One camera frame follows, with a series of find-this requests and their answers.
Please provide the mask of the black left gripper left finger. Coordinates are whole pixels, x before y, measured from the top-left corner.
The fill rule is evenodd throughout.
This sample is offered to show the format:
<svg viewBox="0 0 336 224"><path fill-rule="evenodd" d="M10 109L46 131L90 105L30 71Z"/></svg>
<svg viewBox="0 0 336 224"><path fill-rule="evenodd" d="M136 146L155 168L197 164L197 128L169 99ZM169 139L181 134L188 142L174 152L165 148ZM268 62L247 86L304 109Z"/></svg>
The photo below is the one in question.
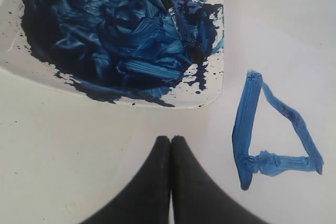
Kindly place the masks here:
<svg viewBox="0 0 336 224"><path fill-rule="evenodd" d="M170 207L170 140L158 136L131 181L83 223L168 223Z"/></svg>

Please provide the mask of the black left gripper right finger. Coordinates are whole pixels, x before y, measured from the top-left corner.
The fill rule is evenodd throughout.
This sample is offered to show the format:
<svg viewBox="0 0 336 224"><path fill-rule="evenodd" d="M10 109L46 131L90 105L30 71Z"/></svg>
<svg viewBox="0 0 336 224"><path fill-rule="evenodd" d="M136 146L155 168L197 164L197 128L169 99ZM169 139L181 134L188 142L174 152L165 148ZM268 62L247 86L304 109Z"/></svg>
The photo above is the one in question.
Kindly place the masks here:
<svg viewBox="0 0 336 224"><path fill-rule="evenodd" d="M175 223L265 223L210 178L182 136L171 140L171 190Z"/></svg>

